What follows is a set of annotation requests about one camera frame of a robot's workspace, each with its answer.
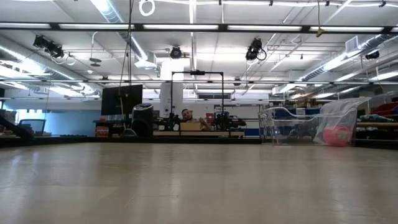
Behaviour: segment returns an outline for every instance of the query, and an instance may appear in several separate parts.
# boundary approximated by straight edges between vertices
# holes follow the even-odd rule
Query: cardboard box
[[[181,123],[181,131],[200,131],[200,123]]]

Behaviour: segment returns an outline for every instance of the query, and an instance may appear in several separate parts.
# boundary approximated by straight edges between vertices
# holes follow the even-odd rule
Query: red object
[[[206,123],[208,124],[213,124],[214,122],[214,114],[212,113],[206,113]]]
[[[346,146],[351,142],[353,133],[347,127],[324,128],[323,140],[329,146]]]
[[[386,103],[371,111],[371,114],[378,114],[380,116],[394,114],[394,109],[398,107],[398,103]]]

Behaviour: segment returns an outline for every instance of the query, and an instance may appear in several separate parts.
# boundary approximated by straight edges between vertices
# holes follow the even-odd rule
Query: cable
[[[48,107],[48,105],[49,105],[49,97],[50,97],[50,87],[51,87],[51,77],[52,77],[52,75],[50,75],[50,81],[49,81],[49,93],[47,94],[47,99],[46,99],[46,101],[45,101],[45,113],[44,113],[44,119],[45,119],[45,117],[47,116],[47,107]]]
[[[319,5],[319,0],[317,0],[318,2],[318,29],[321,29],[321,7]]]
[[[132,14],[133,6],[134,6],[134,1],[129,0],[129,7],[130,7],[130,11],[129,11],[129,24],[131,24],[131,14]],[[124,110],[123,110],[123,100],[122,100],[122,97],[121,97],[120,89],[121,89],[121,85],[122,85],[122,81],[123,81],[123,71],[124,71],[124,64],[126,63],[126,57],[129,57],[129,62],[127,62],[127,65],[128,65],[128,69],[131,69],[130,66],[129,66],[129,64],[131,65],[131,60],[130,60],[131,54],[128,54],[128,52],[129,52],[128,47],[130,47],[130,52],[131,52],[131,46],[130,46],[130,44],[131,44],[131,26],[129,26],[127,35],[128,35],[128,37],[129,37],[129,41],[126,42],[126,48],[124,49],[124,58],[123,58],[123,64],[122,64],[122,73],[121,73],[120,82],[119,82],[119,99],[120,99],[120,105],[121,105],[122,119],[124,119]],[[123,126],[124,126],[124,129],[126,129],[126,122],[123,122]]]
[[[26,56],[26,58],[22,59],[22,61],[25,60],[25,59],[28,59],[33,54],[36,54],[39,50],[41,50],[41,49],[37,49],[37,50],[33,51],[30,55]]]
[[[63,62],[57,62],[57,61],[54,59],[54,56],[53,56],[53,55],[51,55],[51,61],[53,61],[53,62],[56,63],[57,65],[62,65],[62,64],[65,63],[65,61],[63,61]]]
[[[76,59],[75,59],[72,63],[68,63],[68,59],[69,59],[69,58],[75,59],[74,56],[68,55],[68,56],[67,56],[67,59],[65,59],[65,63],[66,63],[67,65],[72,66],[72,65],[76,64],[76,61],[77,61]]]
[[[149,3],[151,3],[151,5],[152,5],[152,8],[150,9],[150,11],[149,12],[144,12],[144,10],[143,10],[143,8],[142,8],[142,6],[144,5],[144,3],[145,2],[149,2]],[[140,2],[139,2],[139,12],[141,13],[141,15],[143,15],[143,16],[150,16],[150,15],[152,15],[154,12],[155,12],[155,2],[154,2],[154,0],[141,0]]]
[[[259,55],[260,55],[261,51],[265,55],[263,59],[259,59]],[[267,52],[263,48],[260,48],[259,54],[257,55],[257,59],[260,60],[260,61],[263,61],[263,60],[267,59]]]

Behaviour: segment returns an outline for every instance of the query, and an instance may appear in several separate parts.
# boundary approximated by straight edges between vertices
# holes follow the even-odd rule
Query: window
[[[222,99],[223,94],[222,93],[199,93],[198,94],[198,99],[216,99],[220,100]],[[224,93],[224,100],[230,100],[231,99],[231,93]]]

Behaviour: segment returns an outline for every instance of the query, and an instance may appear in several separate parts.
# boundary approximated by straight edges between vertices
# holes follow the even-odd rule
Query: table
[[[154,131],[154,136],[244,136],[244,131]]]

